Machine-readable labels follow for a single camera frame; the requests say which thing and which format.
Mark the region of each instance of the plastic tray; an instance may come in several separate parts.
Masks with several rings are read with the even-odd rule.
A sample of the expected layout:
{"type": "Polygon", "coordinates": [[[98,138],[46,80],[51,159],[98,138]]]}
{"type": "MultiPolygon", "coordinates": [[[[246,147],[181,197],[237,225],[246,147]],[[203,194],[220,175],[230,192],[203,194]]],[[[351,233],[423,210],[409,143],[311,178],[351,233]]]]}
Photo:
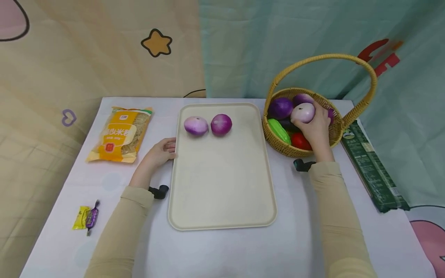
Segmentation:
{"type": "Polygon", "coordinates": [[[168,218],[177,230],[270,225],[277,208],[258,108],[249,103],[192,104],[179,113],[168,218]],[[210,122],[227,114],[231,131],[216,137],[210,122]],[[209,123],[194,137],[184,129],[190,116],[209,123]]]}

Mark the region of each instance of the red tomato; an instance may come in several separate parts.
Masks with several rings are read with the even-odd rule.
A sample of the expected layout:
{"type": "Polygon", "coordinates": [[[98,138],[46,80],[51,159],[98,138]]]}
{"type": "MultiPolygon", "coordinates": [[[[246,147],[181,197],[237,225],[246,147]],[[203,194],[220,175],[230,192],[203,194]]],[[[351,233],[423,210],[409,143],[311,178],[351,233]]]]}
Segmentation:
{"type": "Polygon", "coordinates": [[[302,133],[292,134],[291,142],[292,142],[292,146],[294,146],[296,148],[312,151],[311,144],[309,144],[309,141],[306,140],[306,138],[304,137],[304,135],[302,133]]]}

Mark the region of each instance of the white table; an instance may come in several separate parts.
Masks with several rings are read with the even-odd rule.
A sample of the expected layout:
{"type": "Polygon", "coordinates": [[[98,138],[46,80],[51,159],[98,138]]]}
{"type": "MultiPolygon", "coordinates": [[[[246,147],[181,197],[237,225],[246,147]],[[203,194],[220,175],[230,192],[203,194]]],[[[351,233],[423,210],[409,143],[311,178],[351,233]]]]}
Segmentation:
{"type": "MultiPolygon", "coordinates": [[[[140,158],[160,139],[175,136],[181,107],[215,102],[250,102],[260,111],[264,107],[263,99],[104,98],[21,277],[83,277],[97,240],[138,164],[85,162],[111,106],[153,107],[154,116],[140,158]],[[91,237],[86,237],[85,230],[71,230],[79,206],[94,206],[96,199],[101,201],[100,214],[91,237]]],[[[342,114],[352,108],[350,101],[333,103],[342,114]]],[[[168,223],[168,199],[156,201],[141,234],[133,277],[324,277],[316,199],[308,175],[296,172],[294,159],[279,154],[269,145],[267,153],[278,206],[277,219],[271,226],[180,232],[168,223]]],[[[378,276],[435,278],[405,213],[402,210],[378,213],[341,145],[334,148],[334,155],[378,276]]],[[[171,162],[163,166],[151,186],[170,186],[171,169],[171,162]]]]}

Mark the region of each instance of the wicker basket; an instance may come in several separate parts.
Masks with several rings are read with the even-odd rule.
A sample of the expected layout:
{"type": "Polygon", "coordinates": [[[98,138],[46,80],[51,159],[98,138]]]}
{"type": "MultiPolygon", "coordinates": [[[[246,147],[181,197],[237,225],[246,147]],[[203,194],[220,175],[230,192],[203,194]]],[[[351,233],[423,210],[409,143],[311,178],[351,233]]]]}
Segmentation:
{"type": "Polygon", "coordinates": [[[374,97],[374,93],[376,91],[377,86],[377,76],[374,72],[374,69],[362,59],[359,59],[352,55],[346,54],[324,54],[319,56],[310,57],[304,59],[298,63],[290,65],[282,72],[280,72],[272,82],[271,88],[269,89],[269,93],[267,94],[266,104],[264,105],[264,116],[263,116],[263,131],[266,140],[272,146],[272,148],[276,149],[278,152],[282,153],[288,157],[306,157],[312,155],[312,151],[299,149],[288,145],[279,139],[269,127],[269,123],[267,122],[267,110],[269,109],[269,105],[272,100],[279,97],[287,97],[292,99],[294,96],[300,93],[306,93],[313,97],[321,106],[324,108],[333,108],[334,109],[334,123],[329,126],[329,144],[331,147],[334,147],[336,144],[340,142],[341,137],[343,136],[343,131],[347,128],[369,105],[372,98],[374,97]],[[371,76],[371,87],[369,88],[369,92],[364,96],[364,98],[351,110],[346,116],[341,117],[339,111],[335,106],[328,101],[326,98],[321,95],[314,93],[311,90],[303,89],[303,88],[287,88],[283,90],[279,90],[274,93],[274,90],[278,83],[290,72],[294,69],[301,67],[302,65],[309,64],[311,62],[325,60],[325,59],[346,59],[356,62],[357,64],[362,65],[366,71],[371,76]]]}

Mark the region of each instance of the red letter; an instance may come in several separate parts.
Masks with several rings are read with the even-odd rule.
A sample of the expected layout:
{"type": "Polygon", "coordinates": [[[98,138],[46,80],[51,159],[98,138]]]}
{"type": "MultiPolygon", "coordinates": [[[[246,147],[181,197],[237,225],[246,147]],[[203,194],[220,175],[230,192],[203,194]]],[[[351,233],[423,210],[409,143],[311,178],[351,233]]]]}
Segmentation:
{"type": "Polygon", "coordinates": [[[386,64],[388,64],[391,68],[394,68],[396,64],[400,62],[399,57],[395,53],[391,53],[380,65],[378,65],[374,71],[376,72],[377,77],[379,77],[382,73],[386,72],[386,64]]]}
{"type": "Polygon", "coordinates": [[[365,49],[360,52],[360,54],[357,56],[358,58],[365,60],[366,62],[369,62],[372,59],[371,53],[380,47],[384,46],[389,39],[384,40],[378,40],[376,42],[373,42],[372,44],[368,45],[365,49]]]}

